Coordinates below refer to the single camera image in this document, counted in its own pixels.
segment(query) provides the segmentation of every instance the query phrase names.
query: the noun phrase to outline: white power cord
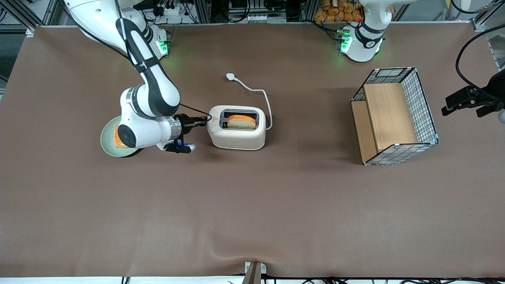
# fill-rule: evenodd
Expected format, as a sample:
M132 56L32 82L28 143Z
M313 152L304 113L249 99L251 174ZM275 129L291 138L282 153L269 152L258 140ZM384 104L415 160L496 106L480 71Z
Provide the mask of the white power cord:
M268 126L266 128L266 130L270 130L270 128L272 128L272 125L274 123L273 123L273 120L272 120L272 109L270 108L270 102L268 101L267 92L265 92L265 90L263 90L263 89L251 89L251 88L249 88L244 83L242 83L242 81L240 81L239 79L237 79L233 73L226 74L226 78L228 78L228 80L230 80L230 81L237 81L237 82L239 82L242 86L244 86L244 88L246 88L246 89L248 89L250 91L260 91L260 92L263 92L263 94L265 95L265 100L267 101L268 114L270 115L270 126Z

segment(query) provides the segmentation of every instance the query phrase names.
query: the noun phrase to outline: wooden board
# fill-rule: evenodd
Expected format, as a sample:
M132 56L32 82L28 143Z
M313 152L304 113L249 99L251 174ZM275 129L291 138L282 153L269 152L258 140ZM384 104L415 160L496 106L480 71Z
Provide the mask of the wooden board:
M360 145L361 160L363 163L372 159L377 154L375 146L374 134L372 131L372 123L368 114L367 102L353 101L350 103L352 108L352 116L356 126L356 134L358 135L358 143Z
M393 144L418 142L400 83L366 84L364 90L377 152Z

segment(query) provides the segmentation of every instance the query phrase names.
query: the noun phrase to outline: brown tablecloth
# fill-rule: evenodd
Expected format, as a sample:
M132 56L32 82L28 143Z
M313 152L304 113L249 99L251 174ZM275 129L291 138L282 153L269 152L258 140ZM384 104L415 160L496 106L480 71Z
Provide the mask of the brown tablecloth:
M163 66L182 102L265 108L266 146L156 147L113 158L103 126L141 83L127 60L74 28L37 28L0 102L2 276L237 274L504 276L505 127L473 110L442 117L465 86L454 62L471 24L393 24L370 62L339 57L312 25L180 27ZM391 167L360 164L349 101L370 71L416 66L440 145ZM497 72L484 38L461 68ZM194 115L180 108L180 112Z

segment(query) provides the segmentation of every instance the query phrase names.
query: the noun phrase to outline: green led light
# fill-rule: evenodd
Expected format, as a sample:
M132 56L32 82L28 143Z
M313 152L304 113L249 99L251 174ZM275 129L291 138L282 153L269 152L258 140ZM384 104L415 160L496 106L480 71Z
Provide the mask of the green led light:
M377 49L375 50L375 53L379 52L381 43L382 43L382 39L377 43Z
M160 49L161 54L167 53L167 44L163 41L156 41L156 45Z
M352 37L349 36L343 43L342 43L342 52L348 52L350 44L352 43Z

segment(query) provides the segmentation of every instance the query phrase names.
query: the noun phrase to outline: green plate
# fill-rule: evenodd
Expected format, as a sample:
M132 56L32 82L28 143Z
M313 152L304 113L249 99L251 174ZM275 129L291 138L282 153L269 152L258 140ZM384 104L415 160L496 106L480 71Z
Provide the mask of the green plate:
M116 130L116 125L118 125L120 122L121 116L113 118L105 125L102 133L100 134L100 144L102 145L102 149L105 151L105 153L113 157L126 157L139 150L135 148L116 147L114 144L114 131Z

